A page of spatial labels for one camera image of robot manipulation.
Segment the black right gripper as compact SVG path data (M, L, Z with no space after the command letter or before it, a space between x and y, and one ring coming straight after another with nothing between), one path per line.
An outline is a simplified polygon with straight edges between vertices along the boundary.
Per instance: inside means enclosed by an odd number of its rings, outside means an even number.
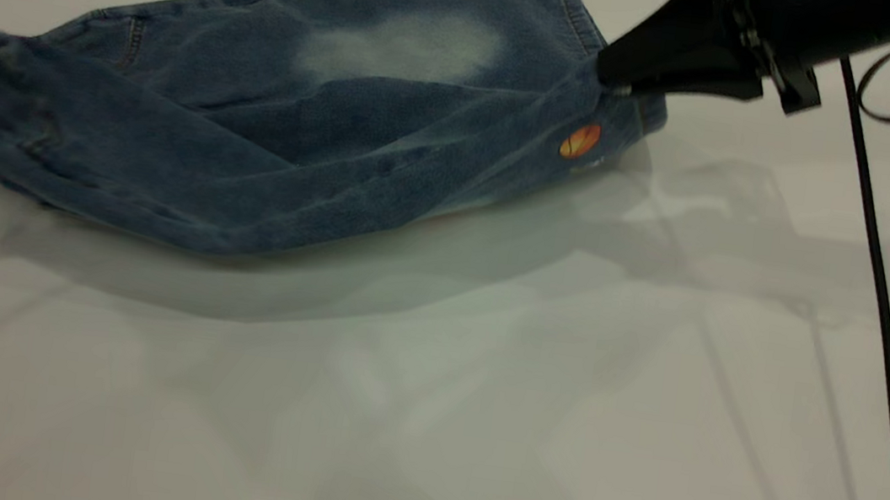
M814 83L800 60L810 16L823 0L745 0L767 78ZM601 84L634 96L689 94L753 101L763 96L759 60L743 43L743 0L668 0L597 55Z

